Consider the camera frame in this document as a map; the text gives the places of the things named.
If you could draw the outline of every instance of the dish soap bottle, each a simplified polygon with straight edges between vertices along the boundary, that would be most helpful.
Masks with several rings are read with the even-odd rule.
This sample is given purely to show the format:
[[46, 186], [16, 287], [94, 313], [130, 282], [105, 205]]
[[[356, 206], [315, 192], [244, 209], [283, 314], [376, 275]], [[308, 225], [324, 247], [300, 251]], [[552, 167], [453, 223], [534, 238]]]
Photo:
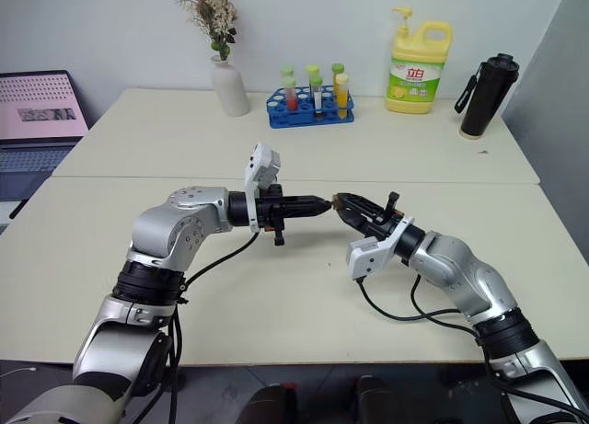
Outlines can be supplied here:
[[[447, 22], [427, 21], [410, 35], [407, 18], [413, 10], [410, 7], [392, 10], [403, 16], [404, 23], [398, 27], [393, 43], [385, 105], [399, 113], [427, 113], [450, 50], [452, 27]], [[433, 30], [442, 31], [444, 38], [428, 38]]]

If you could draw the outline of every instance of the black tumbler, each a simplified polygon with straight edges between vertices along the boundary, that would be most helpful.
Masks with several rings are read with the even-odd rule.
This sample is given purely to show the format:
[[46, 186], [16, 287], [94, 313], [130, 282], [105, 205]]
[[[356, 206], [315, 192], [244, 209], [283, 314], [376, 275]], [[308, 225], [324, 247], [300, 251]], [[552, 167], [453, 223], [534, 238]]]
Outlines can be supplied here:
[[512, 83], [517, 80], [519, 65], [511, 54], [499, 53], [480, 63], [479, 70], [470, 77], [467, 87], [454, 105], [461, 112], [472, 99], [460, 125], [460, 133], [469, 139], [478, 139], [485, 132], [491, 118], [499, 108]]

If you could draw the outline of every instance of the laptop keyboard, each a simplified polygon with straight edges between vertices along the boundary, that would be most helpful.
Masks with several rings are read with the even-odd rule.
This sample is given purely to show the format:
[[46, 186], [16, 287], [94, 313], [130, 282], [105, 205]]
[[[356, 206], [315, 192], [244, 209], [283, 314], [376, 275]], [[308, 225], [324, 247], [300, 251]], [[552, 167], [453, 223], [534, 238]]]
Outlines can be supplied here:
[[69, 151], [0, 151], [0, 173], [53, 171]]

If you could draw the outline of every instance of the test tube rack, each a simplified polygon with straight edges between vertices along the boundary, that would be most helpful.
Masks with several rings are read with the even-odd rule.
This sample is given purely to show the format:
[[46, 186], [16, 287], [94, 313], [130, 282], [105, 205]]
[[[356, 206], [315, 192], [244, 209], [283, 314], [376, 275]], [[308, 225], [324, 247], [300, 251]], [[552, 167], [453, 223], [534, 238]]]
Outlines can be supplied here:
[[[353, 122], [353, 100], [349, 92], [345, 119], [340, 119], [338, 116], [340, 108], [335, 101], [333, 86], [322, 86], [321, 96], [322, 107], [316, 109], [309, 93], [309, 86], [298, 86], [296, 88], [297, 107], [295, 111], [291, 111], [286, 107], [284, 88], [279, 88], [266, 101], [270, 126], [278, 129]], [[321, 112], [320, 119], [317, 117], [317, 111]]]

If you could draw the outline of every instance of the black power cord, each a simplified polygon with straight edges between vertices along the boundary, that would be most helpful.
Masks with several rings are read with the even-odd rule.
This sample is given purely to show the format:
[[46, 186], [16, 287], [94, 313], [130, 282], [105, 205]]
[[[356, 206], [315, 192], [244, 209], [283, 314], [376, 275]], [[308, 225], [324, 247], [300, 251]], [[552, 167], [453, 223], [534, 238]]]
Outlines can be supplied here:
[[362, 295], [364, 296], [364, 299], [368, 302], [368, 304], [370, 304], [373, 309], [375, 309], [380, 315], [385, 316], [386, 318], [390, 318], [392, 320], [396, 320], [396, 321], [417, 321], [417, 320], [423, 320], [423, 319], [427, 319], [431, 316], [434, 315], [443, 315], [443, 314], [460, 314], [460, 311], [458, 309], [440, 309], [439, 311], [432, 311], [432, 312], [428, 312], [425, 313], [423, 311], [420, 311], [420, 315], [413, 315], [413, 316], [398, 316], [398, 315], [392, 315], [389, 314], [388, 312], [383, 311], [380, 307], [378, 307], [368, 296], [368, 293], [366, 292], [366, 289], [364, 287], [364, 277], [361, 277], [359, 279], [356, 280], [356, 283], [358, 283], [358, 286], [360, 287], [360, 291], [362, 292]]
[[[382, 314], [382, 315], [386, 316], [387, 318], [397, 319], [398, 317], [383, 311], [380, 307], [378, 307], [376, 304], [374, 304], [372, 302], [372, 300], [370, 300], [368, 295], [365, 293], [364, 286], [362, 285], [363, 279], [359, 279], [359, 280], [360, 281], [358, 281], [358, 284], [360, 286], [360, 290], [362, 291], [363, 296], [366, 299], [366, 301], [373, 308], [375, 308], [375, 310], [379, 314]], [[422, 280], [422, 276], [418, 274], [417, 278], [415, 279], [415, 283], [413, 283], [413, 287], [411, 288], [411, 294], [410, 294], [410, 298], [411, 298], [411, 302], [413, 304], [413, 307], [415, 307], [417, 312], [419, 312], [421, 314], [421, 315], [416, 315], [416, 317], [419, 317], [416, 319], [427, 318], [429, 321], [435, 323], [438, 326], [449, 327], [452, 329], [461, 330], [462, 332], [468, 333], [470, 336], [474, 337], [475, 339], [478, 338], [477, 333], [468, 327], [464, 327], [461, 325], [454, 325], [452, 323], [446, 323], [444, 321], [438, 320], [437, 318], [433, 318], [433, 313], [423, 312], [423, 310], [419, 307], [419, 305], [417, 304], [417, 301], [415, 300], [415, 292], [417, 291], [417, 287], [419, 286], [421, 280]], [[400, 321], [414, 321], [414, 320], [407, 320], [406, 318], [408, 318], [408, 317], [401, 317], [401, 318], [404, 318], [404, 319], [400, 320]], [[489, 358], [489, 352], [487, 352], [485, 350], [485, 348], [482, 348], [482, 351], [483, 351], [483, 356], [484, 356], [484, 360], [485, 360], [485, 362], [484, 362], [485, 371], [486, 371], [489, 381], [491, 382], [491, 385], [493, 387], [495, 387], [499, 391], [506, 393], [506, 394], [520, 396], [524, 399], [529, 399], [530, 401], [536, 401], [537, 403], [542, 403], [542, 404], [546, 404], [548, 406], [559, 408], [561, 410], [565, 410], [565, 411], [573, 414], [575, 417], [581, 419], [586, 424], [589, 424], [589, 414], [583, 412], [582, 410], [578, 409], [577, 407], [573, 407], [570, 404], [566, 404], [561, 401], [557, 401], [556, 399], [547, 398], [547, 397], [541, 396], [541, 395], [530, 394], [529, 392], [525, 392], [523, 390], [516, 389], [515, 387], [512, 387], [508, 383], [501, 381], [497, 376], [495, 376], [495, 374], [492, 370], [491, 362], [490, 362], [490, 358]]]
[[[182, 292], [186, 292], [188, 287], [199, 277], [201, 277], [204, 273], [208, 272], [212, 268], [219, 266], [221, 263], [229, 260], [230, 258], [235, 257], [237, 254], [245, 251], [248, 247], [251, 246], [252, 243], [256, 241], [258, 236], [260, 235], [259, 232], [255, 233], [248, 242], [236, 249], [235, 251], [227, 254], [219, 258], [218, 260], [214, 261], [210, 265], [205, 266], [198, 272], [196, 272], [192, 277], [190, 277], [186, 283], [184, 283], [184, 289]], [[178, 367], [180, 363], [180, 357], [182, 355], [182, 328], [180, 326], [179, 320], [179, 312], [178, 312], [178, 305], [176, 305], [176, 310], [172, 315], [169, 325], [167, 326], [167, 334], [172, 338], [172, 347], [169, 352], [169, 361], [170, 361], [170, 368], [167, 374], [167, 379], [164, 380], [157, 393], [151, 398], [149, 403], [145, 406], [145, 408], [141, 411], [141, 413], [135, 418], [133, 424], [139, 424], [151, 411], [152, 408], [156, 405], [157, 401], [162, 397], [164, 392], [168, 387], [171, 387], [170, 391], [170, 403], [169, 403], [169, 416], [168, 416], [168, 424], [174, 424], [176, 422], [176, 416], [178, 411]]]
[[415, 282], [413, 283], [413, 287], [411, 288], [411, 295], [410, 295], [411, 303], [413, 304], [413, 307], [415, 308], [415, 310], [417, 312], [419, 312], [420, 314], [422, 314], [425, 318], [430, 320], [432, 323], [435, 323], [436, 325], [443, 326], [443, 327], [449, 327], [451, 329], [461, 330], [463, 332], [466, 332], [467, 334], [470, 334], [472, 337], [474, 337], [476, 339], [477, 334], [471, 328], [464, 327], [461, 325], [455, 325], [453, 323], [446, 323], [445, 321], [440, 321], [437, 318], [433, 318], [432, 313], [425, 313], [422, 311], [422, 309], [417, 305], [417, 301], [415, 300], [415, 293], [417, 291], [417, 287], [420, 285], [421, 280], [422, 280], [422, 276], [417, 274], [417, 278], [415, 279]]
[[210, 265], [205, 266], [204, 268], [202, 268], [201, 270], [199, 270], [196, 274], [194, 274], [192, 277], [190, 277], [189, 279], [186, 280], [185, 286], [186, 289], [184, 291], [186, 291], [188, 289], [188, 287], [194, 283], [194, 281], [196, 279], [198, 279], [199, 277], [201, 277], [205, 272], [208, 272], [209, 270], [211, 270], [212, 268], [219, 266], [221, 263], [223, 263], [224, 261], [228, 261], [230, 258], [235, 257], [237, 254], [245, 251], [246, 249], [248, 249], [252, 243], [254, 243], [256, 241], [256, 239], [258, 238], [258, 235], [260, 235], [259, 232], [257, 232], [256, 234], [254, 234], [249, 240], [248, 242], [242, 246], [239, 247], [238, 249], [236, 249], [235, 251], [233, 251], [230, 254], [227, 254], [226, 256], [223, 256], [221, 258], [219, 258], [218, 260], [214, 261], [213, 263], [211, 263]]

